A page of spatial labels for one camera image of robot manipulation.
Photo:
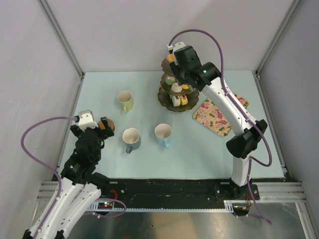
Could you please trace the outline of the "yellow round pastry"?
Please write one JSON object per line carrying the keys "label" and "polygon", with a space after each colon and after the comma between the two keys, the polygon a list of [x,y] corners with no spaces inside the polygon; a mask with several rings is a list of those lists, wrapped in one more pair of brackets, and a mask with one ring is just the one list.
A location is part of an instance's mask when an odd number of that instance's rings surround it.
{"label": "yellow round pastry", "polygon": [[184,85],[182,85],[181,87],[182,87],[183,90],[189,90],[189,86],[188,86],[188,85],[185,85],[185,84],[184,84]]}

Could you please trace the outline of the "white cupcake pastry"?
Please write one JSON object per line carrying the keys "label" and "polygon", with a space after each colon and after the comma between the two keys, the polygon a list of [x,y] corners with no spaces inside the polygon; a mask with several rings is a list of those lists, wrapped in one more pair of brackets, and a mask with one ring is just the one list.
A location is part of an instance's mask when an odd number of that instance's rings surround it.
{"label": "white cupcake pastry", "polygon": [[178,85],[178,83],[173,83],[171,86],[171,90],[175,93],[179,93],[182,91],[182,87]]}

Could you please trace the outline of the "white cup pastry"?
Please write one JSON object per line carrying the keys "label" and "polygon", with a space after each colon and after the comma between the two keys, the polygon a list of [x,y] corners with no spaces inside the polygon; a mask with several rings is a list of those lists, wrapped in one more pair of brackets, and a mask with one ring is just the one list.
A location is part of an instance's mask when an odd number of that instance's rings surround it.
{"label": "white cup pastry", "polygon": [[174,107],[179,107],[181,105],[179,96],[172,96],[171,100]]}

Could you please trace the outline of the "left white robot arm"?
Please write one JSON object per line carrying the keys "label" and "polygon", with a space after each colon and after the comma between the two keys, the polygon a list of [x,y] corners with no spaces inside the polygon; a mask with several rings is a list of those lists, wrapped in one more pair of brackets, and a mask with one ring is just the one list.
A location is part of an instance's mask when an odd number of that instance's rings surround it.
{"label": "left white robot arm", "polygon": [[114,136],[114,123],[103,117],[94,121],[90,112],[73,117],[70,127],[77,137],[75,148],[61,173],[54,172],[58,186],[37,222],[24,232],[25,239],[65,239],[98,198],[111,192],[108,177],[95,172],[105,140]]}

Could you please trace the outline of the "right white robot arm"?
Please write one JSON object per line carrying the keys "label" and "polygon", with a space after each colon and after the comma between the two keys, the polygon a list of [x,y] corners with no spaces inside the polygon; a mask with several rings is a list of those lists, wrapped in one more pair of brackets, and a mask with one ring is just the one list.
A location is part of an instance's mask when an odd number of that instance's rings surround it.
{"label": "right white robot arm", "polygon": [[226,143],[233,156],[230,193],[237,200],[243,199],[251,187],[249,158],[268,127],[266,121],[256,120],[246,111],[226,85],[218,68],[211,62],[202,64],[192,46],[179,42],[168,45],[167,50],[169,66],[177,83],[202,92],[229,122],[235,134]]}

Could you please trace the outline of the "orange macaron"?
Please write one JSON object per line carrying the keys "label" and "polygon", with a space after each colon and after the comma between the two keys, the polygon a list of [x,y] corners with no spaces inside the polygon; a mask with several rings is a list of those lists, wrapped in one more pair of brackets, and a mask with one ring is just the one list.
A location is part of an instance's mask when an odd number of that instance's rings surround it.
{"label": "orange macaron", "polygon": [[168,60],[169,62],[174,62],[174,55],[173,55],[173,54],[167,55],[167,60]]}

